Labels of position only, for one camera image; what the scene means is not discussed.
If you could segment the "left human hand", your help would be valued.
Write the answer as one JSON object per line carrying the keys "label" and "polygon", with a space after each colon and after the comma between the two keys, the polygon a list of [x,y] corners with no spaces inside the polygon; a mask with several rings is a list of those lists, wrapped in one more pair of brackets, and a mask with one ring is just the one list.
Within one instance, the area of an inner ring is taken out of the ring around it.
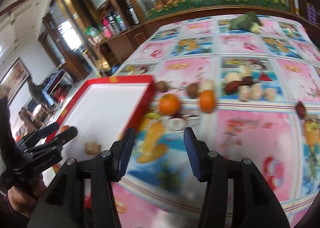
{"label": "left human hand", "polygon": [[38,200],[42,197],[47,186],[44,184],[43,175],[40,174],[37,177],[30,180],[31,188],[33,189],[33,195],[28,195],[21,188],[13,186],[8,190],[8,199],[13,210],[22,214],[23,216],[30,218]]}

